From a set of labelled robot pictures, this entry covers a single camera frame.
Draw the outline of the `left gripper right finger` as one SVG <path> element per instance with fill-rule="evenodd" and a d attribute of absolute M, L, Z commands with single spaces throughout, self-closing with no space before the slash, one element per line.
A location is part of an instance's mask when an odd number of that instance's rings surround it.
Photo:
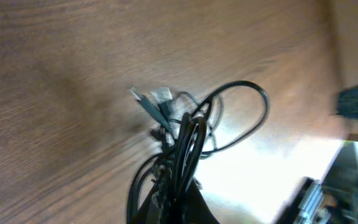
<path fill-rule="evenodd" d="M 184 198 L 181 199 L 180 202 L 180 223 L 219 224 L 194 180 L 191 182 Z"/>

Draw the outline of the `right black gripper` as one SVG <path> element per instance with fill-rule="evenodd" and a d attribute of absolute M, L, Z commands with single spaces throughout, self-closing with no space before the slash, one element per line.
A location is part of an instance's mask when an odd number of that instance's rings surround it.
<path fill-rule="evenodd" d="M 323 180 L 305 177 L 274 223 L 358 223 L 356 143 L 342 147 Z"/>

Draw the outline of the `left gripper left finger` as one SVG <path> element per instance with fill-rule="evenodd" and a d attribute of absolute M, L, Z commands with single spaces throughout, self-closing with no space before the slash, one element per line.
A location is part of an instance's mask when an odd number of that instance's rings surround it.
<path fill-rule="evenodd" d="M 154 184 L 143 204 L 131 218 L 131 224 L 172 224 L 174 188 L 168 184 Z"/>

